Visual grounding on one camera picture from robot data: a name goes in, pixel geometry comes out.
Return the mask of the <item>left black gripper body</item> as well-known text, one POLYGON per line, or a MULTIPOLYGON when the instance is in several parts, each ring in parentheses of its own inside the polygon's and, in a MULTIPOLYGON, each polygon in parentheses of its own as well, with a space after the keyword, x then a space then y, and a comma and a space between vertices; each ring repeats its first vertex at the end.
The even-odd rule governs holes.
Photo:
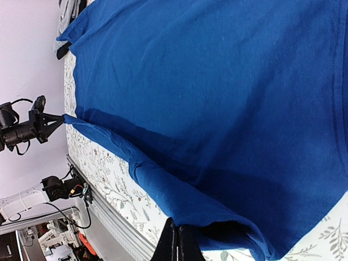
POLYGON ((31 110, 28 116, 28 121, 1 130, 1 138, 5 144, 19 144, 34 138, 41 144, 48 141, 45 128, 49 123, 49 115, 31 110))

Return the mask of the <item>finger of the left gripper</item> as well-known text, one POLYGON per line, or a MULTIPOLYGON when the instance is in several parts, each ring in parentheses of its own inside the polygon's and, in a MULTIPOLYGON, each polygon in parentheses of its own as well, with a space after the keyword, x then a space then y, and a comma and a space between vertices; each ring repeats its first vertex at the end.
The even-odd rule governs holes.
POLYGON ((64 123, 63 115, 41 114, 41 135, 50 136, 58 127, 64 123))

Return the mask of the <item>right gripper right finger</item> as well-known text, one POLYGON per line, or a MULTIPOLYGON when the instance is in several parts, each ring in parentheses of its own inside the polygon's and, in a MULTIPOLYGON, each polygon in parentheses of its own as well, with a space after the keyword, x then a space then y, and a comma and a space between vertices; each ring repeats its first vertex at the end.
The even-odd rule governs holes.
POLYGON ((205 261, 196 238, 188 225, 182 225, 178 228, 178 260, 205 261))

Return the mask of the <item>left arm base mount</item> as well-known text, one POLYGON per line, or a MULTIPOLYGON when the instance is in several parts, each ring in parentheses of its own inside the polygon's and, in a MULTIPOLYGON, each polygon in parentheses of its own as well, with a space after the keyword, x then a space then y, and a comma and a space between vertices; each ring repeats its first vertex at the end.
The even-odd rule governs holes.
POLYGON ((49 176, 44 178, 41 184, 43 185, 42 191, 46 193, 50 202, 79 197, 88 204, 92 204, 92 190, 74 165, 70 165, 68 173, 63 178, 49 176))

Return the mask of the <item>blue t-shirt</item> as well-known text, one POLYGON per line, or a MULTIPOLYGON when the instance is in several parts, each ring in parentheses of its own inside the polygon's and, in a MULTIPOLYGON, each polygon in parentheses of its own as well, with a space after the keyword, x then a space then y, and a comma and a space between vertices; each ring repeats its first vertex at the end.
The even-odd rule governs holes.
POLYGON ((347 192, 347 1, 94 1, 80 133, 203 250, 278 260, 347 192))

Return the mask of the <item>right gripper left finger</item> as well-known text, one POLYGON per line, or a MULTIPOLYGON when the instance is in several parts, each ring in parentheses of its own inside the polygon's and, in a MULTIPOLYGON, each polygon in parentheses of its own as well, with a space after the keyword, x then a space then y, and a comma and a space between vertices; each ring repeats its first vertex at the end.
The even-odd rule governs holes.
POLYGON ((152 256, 152 261, 177 261, 178 260, 177 227, 173 218, 166 220, 158 244, 152 256))

